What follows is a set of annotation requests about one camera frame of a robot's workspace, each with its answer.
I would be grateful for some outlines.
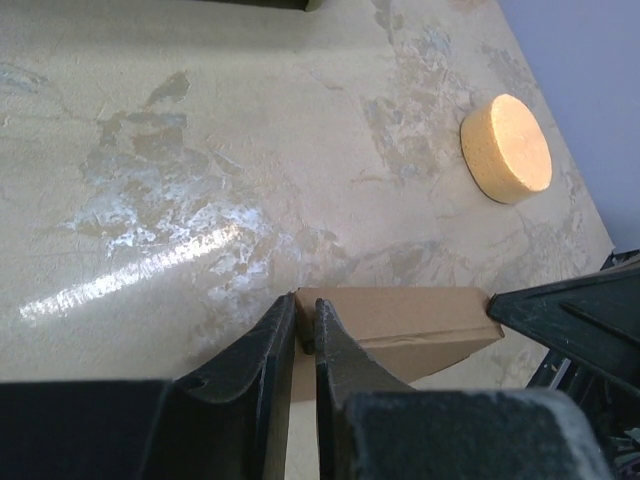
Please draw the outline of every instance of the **worn table surface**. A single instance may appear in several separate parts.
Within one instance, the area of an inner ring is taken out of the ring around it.
[[[492,0],[1,3],[0,378],[180,375],[299,285],[491,294],[611,249]],[[516,207],[459,146],[503,92],[553,157]],[[509,335],[425,385],[521,385],[542,354]]]

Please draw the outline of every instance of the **brown box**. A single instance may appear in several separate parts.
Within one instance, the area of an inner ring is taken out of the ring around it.
[[[464,360],[504,336],[472,287],[335,287],[295,292],[298,329],[312,337],[315,302],[330,300],[347,332],[382,366],[413,382]],[[291,399],[315,398],[315,357],[296,342]]]

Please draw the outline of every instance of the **yellow foam cylinder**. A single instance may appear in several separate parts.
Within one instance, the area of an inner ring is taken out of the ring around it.
[[[520,202],[551,183],[544,134],[527,106],[511,95],[500,95],[469,114],[460,141],[476,183],[497,202]]]

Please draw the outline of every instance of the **blue wall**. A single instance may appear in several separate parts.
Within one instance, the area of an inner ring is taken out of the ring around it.
[[[499,0],[616,251],[640,248],[640,0]]]

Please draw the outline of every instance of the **rectangular box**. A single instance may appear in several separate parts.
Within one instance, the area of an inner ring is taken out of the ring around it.
[[[347,332],[409,383],[464,360],[504,336],[472,287],[335,287],[295,292],[302,341],[312,341],[315,302],[330,300]],[[296,342],[292,401],[315,398],[315,357]]]

